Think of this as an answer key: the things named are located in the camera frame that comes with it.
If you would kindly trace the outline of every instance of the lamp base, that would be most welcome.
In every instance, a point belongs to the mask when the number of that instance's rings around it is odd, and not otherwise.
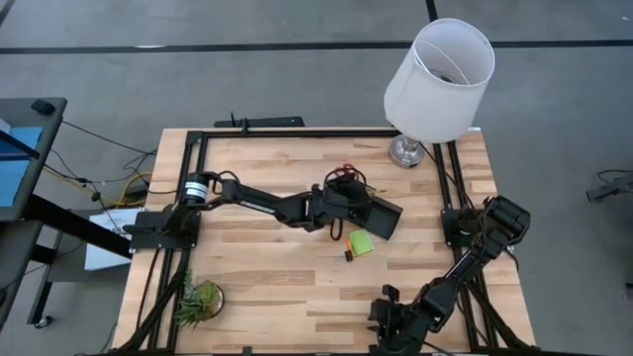
[[[413,168],[422,161],[424,151],[419,142],[400,134],[389,145],[389,158],[401,168]]]

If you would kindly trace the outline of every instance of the caster wheel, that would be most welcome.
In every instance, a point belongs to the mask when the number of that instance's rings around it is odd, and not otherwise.
[[[50,316],[50,315],[44,316],[42,318],[42,320],[40,320],[40,322],[35,324],[35,328],[36,329],[45,328],[45,327],[51,325],[53,321],[54,321],[54,318],[52,318],[52,316]]]

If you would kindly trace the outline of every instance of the black desk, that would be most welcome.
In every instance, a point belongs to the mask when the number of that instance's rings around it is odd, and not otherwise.
[[[4,295],[0,296],[4,300],[0,304],[0,329],[18,293],[29,260],[49,266],[55,260],[58,243],[54,248],[37,244],[43,224],[110,252],[132,258],[130,242],[125,238],[33,194],[67,103],[63,98],[45,98],[44,100],[55,106],[55,111],[45,116],[31,109],[35,100],[0,99],[0,118],[12,127],[43,127],[36,146],[40,158],[29,162],[13,206],[0,207],[0,294]],[[42,320],[50,286],[51,281],[47,277],[43,278],[28,323],[37,325]]]

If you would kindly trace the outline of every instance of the small green object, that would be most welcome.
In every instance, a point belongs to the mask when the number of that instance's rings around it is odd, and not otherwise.
[[[352,231],[349,234],[349,242],[354,252],[354,256],[360,256],[374,249],[372,238],[364,229]]]

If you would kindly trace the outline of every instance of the wooden table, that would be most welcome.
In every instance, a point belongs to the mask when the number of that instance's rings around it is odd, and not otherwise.
[[[151,190],[175,189],[186,132],[163,132]],[[425,158],[411,170],[398,168],[387,155],[390,141],[369,137],[211,139],[205,168],[232,170],[245,185],[290,195],[308,190],[334,167],[351,162],[365,173],[368,184],[384,190],[381,197],[404,211],[389,241],[372,236],[376,250],[351,263],[343,257],[345,242],[331,240],[328,228],[307,233],[240,206],[203,214],[190,267],[198,283],[209,279],[223,287],[226,306],[218,317],[196,329],[181,329],[176,352],[241,352],[242,346],[253,346],[254,352],[367,352],[368,345],[376,343],[375,333],[366,329],[371,324],[367,315],[370,302],[381,297],[381,286],[396,286],[403,302],[409,302],[423,284],[453,265],[440,226],[442,198],[434,163]],[[464,135],[457,147],[469,196],[476,203],[494,196],[497,190],[482,134]],[[452,172],[447,152],[444,157]],[[146,206],[160,210],[173,199],[173,195],[150,195]],[[355,228],[347,223],[343,233]],[[134,332],[152,256],[153,251],[135,254],[114,347]],[[172,271],[178,259],[174,258]],[[155,299],[160,260],[145,313]],[[485,274],[493,305],[520,338],[533,344],[513,261],[502,255],[486,267]],[[165,321],[171,306],[165,310],[159,346],[166,342]],[[481,318],[475,310],[476,318]],[[455,310],[442,331],[429,333],[427,340],[447,350],[468,350],[463,316]]]

